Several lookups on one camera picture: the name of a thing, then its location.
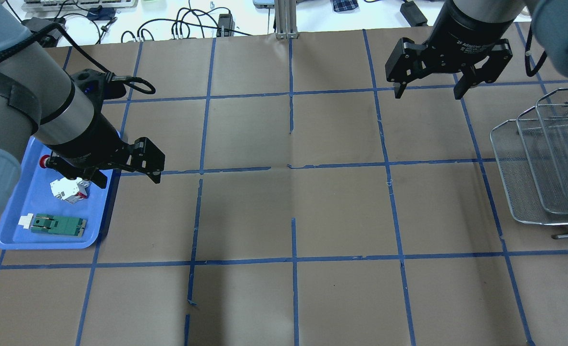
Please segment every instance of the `checkered cloth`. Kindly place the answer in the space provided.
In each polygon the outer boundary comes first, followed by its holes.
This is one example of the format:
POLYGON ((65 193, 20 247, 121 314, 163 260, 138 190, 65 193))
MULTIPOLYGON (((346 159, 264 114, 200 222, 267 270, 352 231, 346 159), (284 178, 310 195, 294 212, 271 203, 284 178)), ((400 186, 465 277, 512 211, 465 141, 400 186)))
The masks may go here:
POLYGON ((333 11, 343 12, 350 11, 359 7, 356 0, 330 0, 333 3, 333 11))

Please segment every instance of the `metal frame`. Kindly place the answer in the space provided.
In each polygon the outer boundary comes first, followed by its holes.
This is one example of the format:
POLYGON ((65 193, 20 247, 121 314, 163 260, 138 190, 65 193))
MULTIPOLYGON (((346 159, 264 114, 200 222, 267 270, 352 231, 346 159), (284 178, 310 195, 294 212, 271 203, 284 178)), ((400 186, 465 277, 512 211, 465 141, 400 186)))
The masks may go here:
POLYGON ((299 37, 296 0, 275 0, 275 37, 277 39, 299 37))

